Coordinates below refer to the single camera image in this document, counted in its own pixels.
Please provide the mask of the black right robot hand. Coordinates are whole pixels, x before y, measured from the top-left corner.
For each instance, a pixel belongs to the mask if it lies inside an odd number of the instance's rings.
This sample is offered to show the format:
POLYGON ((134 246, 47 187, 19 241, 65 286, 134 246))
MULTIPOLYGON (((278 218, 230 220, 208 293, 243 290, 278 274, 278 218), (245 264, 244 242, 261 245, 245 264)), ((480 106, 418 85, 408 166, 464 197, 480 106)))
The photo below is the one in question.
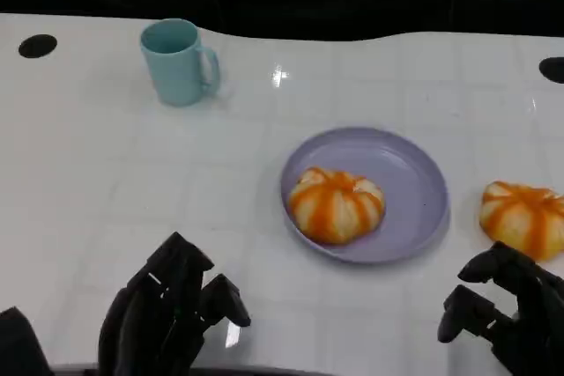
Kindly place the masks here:
POLYGON ((463 331, 486 339, 513 375, 563 374, 563 279, 527 255, 496 241, 458 273, 468 283, 493 281, 516 297, 515 317, 459 284, 444 300, 437 337, 450 343, 463 331))

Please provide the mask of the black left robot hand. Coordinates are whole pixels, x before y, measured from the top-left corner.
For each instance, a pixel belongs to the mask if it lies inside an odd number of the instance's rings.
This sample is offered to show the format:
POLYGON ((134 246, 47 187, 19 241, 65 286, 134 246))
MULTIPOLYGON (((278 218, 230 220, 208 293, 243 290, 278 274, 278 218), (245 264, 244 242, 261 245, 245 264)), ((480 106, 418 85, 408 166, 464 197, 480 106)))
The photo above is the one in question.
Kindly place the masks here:
POLYGON ((205 331, 228 319, 251 319, 239 289, 180 233, 171 234, 118 291, 100 329, 100 375, 187 375, 205 331))

